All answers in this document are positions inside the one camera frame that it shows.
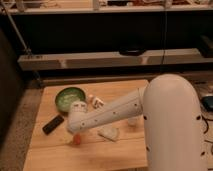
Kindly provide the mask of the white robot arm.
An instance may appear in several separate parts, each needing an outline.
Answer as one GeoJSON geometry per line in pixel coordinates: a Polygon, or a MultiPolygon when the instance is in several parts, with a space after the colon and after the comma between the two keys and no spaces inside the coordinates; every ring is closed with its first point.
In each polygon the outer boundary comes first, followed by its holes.
{"type": "Polygon", "coordinates": [[[68,130],[75,134],[141,115],[149,171],[208,171],[202,112],[193,85],[163,74],[104,106],[85,113],[70,107],[68,130]]]}

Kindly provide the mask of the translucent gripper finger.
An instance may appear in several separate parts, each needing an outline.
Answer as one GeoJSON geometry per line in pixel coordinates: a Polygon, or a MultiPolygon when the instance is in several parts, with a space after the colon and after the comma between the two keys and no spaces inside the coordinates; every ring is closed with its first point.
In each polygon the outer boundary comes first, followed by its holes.
{"type": "Polygon", "coordinates": [[[67,133],[65,137],[65,144],[72,144],[72,142],[73,142],[73,135],[67,133]]]}

